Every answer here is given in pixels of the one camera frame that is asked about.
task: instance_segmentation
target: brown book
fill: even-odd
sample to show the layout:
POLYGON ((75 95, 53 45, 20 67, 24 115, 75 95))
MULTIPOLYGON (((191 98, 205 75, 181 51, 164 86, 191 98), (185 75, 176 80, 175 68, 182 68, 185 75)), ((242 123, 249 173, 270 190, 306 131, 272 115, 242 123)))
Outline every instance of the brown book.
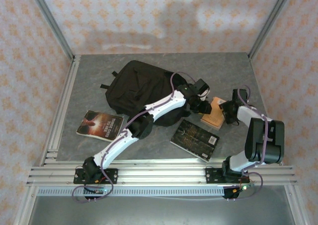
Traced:
POLYGON ((224 122, 224 116, 219 105, 224 103, 225 100, 218 97, 214 97, 211 102, 212 111, 210 114, 204 114, 201 118, 201 122, 219 130, 224 122))
POLYGON ((122 117, 88 111, 76 133, 111 142, 118 136, 123 121, 122 117))

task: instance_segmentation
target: mounting plate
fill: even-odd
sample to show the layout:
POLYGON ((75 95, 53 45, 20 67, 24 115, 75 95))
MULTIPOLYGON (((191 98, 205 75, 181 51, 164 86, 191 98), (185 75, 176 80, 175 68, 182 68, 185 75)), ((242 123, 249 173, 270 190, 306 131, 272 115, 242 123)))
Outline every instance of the mounting plate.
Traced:
POLYGON ((207 184, 226 184, 237 183, 248 184, 248 177, 241 177, 241 175, 225 177, 223 176, 221 168, 205 168, 205 178, 207 184))
MULTIPOLYGON (((118 169, 105 169, 104 170, 107 176, 110 178, 110 180, 113 182, 113 184, 117 184, 117 178, 118 178, 118 169)), ((107 179, 102 180, 100 183, 94 180, 85 180, 84 176, 84 169, 78 168, 75 169, 75 175, 74 175, 74 184, 110 184, 110 182, 107 179)))

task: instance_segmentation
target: patterned wallpaper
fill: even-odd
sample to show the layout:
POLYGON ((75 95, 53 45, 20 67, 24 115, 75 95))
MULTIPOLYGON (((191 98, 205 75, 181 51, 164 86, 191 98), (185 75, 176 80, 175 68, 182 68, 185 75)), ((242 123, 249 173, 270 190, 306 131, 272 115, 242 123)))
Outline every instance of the patterned wallpaper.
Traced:
POLYGON ((249 52, 277 0, 46 0, 75 54, 249 52))
POLYGON ((253 61, 272 118, 285 122, 287 164, 318 221, 318 0, 289 0, 253 61))
POLYGON ((34 0, 0 0, 0 224, 13 224, 70 65, 34 0))

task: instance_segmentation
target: black backpack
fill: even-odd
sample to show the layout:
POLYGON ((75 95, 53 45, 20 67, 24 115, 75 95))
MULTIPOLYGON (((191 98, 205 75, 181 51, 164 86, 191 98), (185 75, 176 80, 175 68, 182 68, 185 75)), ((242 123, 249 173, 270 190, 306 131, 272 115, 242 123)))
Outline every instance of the black backpack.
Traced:
MULTIPOLYGON (((109 106, 117 114, 135 116, 147 104, 154 103, 172 93, 170 77, 173 72, 149 65, 140 61, 130 61, 117 74, 110 86, 101 85, 107 89, 105 95, 109 106)), ((174 88, 187 84, 187 81, 175 74, 172 78, 174 88)), ((158 118, 154 124, 171 126, 191 113, 186 110, 186 105, 176 108, 158 118)))

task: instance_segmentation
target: book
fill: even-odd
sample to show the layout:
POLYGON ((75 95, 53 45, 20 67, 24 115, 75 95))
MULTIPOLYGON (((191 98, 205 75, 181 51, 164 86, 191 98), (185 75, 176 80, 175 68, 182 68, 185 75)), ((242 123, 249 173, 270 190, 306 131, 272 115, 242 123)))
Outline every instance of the book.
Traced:
POLYGON ((170 142, 208 162, 219 139, 211 132, 183 120, 170 142))
POLYGON ((118 136, 123 121, 122 117, 88 111, 76 133, 111 142, 118 136))
POLYGON ((204 114, 201 118, 201 122, 207 124, 208 126, 213 127, 216 130, 219 130, 224 122, 224 116, 219 105, 224 103, 225 100, 218 97, 214 97, 211 102, 212 111, 210 114, 204 114))

